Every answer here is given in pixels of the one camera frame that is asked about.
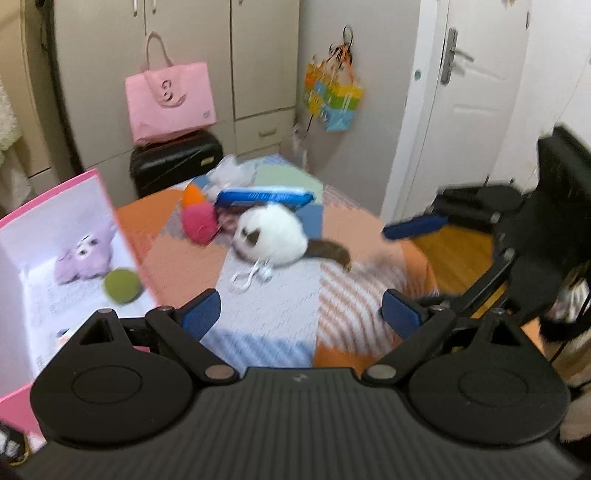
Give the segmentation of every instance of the drawer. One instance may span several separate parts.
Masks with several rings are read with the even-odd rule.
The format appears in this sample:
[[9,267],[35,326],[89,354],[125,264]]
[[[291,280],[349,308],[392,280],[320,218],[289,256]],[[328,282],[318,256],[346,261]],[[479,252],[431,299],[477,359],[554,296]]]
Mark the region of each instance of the drawer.
[[293,109],[238,120],[236,149],[241,154],[281,143],[290,134],[293,125]]

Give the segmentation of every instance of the pink tote bag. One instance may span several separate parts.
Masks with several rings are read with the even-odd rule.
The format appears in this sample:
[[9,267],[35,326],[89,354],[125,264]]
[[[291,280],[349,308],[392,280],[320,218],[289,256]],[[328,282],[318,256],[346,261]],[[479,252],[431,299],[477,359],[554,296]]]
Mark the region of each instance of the pink tote bag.
[[[156,38],[168,67],[150,70],[148,45]],[[129,123],[134,144],[161,143],[213,125],[216,112],[206,63],[174,65],[156,32],[144,41],[142,73],[125,79]]]

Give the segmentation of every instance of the bedspread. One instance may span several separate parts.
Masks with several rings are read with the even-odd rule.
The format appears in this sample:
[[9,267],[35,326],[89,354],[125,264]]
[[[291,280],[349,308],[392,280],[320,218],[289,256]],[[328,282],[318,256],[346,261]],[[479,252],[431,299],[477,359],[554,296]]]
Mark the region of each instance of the bedspread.
[[175,307],[216,288],[222,314],[202,343],[241,372],[249,366],[313,365],[361,373],[401,342],[378,314],[384,291],[397,288],[420,297],[436,290],[427,258],[410,241],[385,241],[380,220],[278,155],[253,162],[255,185],[314,192],[316,201],[297,212],[304,230],[311,238],[344,245],[352,257],[351,272],[331,261],[304,259],[278,269],[268,284],[237,292],[229,280],[249,266],[223,236],[205,247],[184,236],[182,189],[173,188],[117,211],[147,286],[161,304]]

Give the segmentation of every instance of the white stuffed cat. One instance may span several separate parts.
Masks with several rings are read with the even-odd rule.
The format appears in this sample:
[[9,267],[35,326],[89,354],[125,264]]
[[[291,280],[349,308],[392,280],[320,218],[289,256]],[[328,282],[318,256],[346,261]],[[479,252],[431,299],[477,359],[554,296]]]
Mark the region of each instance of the white stuffed cat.
[[345,247],[330,240],[309,239],[299,218],[277,203],[243,213],[233,244],[242,257],[253,263],[260,260],[281,267],[302,257],[327,258],[347,271],[351,269],[351,258]]

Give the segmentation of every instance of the orange toy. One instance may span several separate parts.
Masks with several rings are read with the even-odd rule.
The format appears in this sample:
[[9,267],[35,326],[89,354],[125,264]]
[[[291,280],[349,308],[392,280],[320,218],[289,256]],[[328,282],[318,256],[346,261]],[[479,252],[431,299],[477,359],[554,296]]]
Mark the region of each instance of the orange toy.
[[187,185],[187,188],[184,189],[183,198],[181,199],[181,207],[185,209],[191,205],[197,205],[198,203],[203,203],[205,201],[205,195],[201,193],[201,189],[191,182]]

